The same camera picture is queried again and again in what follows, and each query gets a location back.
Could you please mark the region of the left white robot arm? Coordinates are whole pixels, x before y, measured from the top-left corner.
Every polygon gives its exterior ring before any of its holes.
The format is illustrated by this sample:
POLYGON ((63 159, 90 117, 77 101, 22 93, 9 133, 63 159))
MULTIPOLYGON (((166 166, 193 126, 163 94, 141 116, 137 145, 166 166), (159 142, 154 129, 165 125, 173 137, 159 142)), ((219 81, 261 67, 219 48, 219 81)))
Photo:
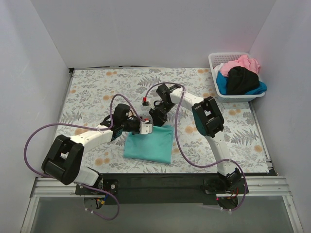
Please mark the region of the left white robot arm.
POLYGON ((118 104, 112 116, 105 117, 95 131, 70 137, 57 136, 43 161, 42 170, 64 185, 83 183, 93 186, 99 173, 82 166, 82 158, 92 149, 112 142, 123 132, 139 133, 140 118, 129 116, 129 113, 130 106, 118 104))

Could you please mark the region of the teal t shirt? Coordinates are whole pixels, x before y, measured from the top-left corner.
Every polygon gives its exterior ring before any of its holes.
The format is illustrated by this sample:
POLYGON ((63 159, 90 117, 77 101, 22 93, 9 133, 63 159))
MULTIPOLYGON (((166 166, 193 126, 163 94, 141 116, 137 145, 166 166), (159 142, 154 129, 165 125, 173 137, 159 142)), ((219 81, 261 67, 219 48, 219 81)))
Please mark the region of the teal t shirt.
POLYGON ((124 146, 124 158, 170 164, 174 128, 170 125, 153 127, 150 134, 130 133, 124 146))

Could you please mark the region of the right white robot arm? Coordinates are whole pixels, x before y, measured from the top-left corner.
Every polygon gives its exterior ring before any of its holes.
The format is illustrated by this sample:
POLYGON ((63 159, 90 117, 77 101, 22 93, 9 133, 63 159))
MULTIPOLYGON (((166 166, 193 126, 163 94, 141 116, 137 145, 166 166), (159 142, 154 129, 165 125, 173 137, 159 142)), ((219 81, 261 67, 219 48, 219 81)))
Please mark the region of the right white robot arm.
POLYGON ((175 139, 181 155, 187 163, 197 168, 216 165, 221 189, 225 192, 237 190, 244 174, 239 164, 232 160, 228 150, 224 137, 225 121, 216 100, 213 97, 202 98, 186 92, 185 87, 181 84, 172 83, 171 87, 167 87, 167 84, 168 82, 158 83, 151 87, 151 89, 157 87, 156 92, 161 98, 160 104, 155 104, 149 111, 153 124, 159 127, 163 126, 167 121, 168 112, 177 106, 174 122, 174 127, 177 128, 180 107, 191 111, 197 131, 204 136, 211 147, 215 163, 200 166, 191 162, 183 153, 177 130, 175 130, 175 139))

